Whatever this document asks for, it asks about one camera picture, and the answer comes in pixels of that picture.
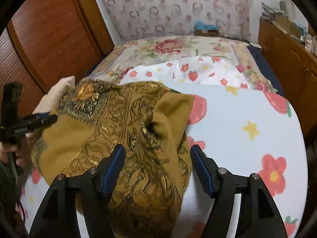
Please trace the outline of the person's left hand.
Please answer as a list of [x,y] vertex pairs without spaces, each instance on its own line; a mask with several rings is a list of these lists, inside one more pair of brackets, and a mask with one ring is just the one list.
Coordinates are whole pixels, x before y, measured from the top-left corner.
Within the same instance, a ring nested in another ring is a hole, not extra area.
[[16,164],[20,167],[25,167],[28,160],[28,142],[27,137],[23,136],[20,145],[13,145],[1,142],[0,156],[1,162],[7,164],[9,162],[9,155],[15,154]]

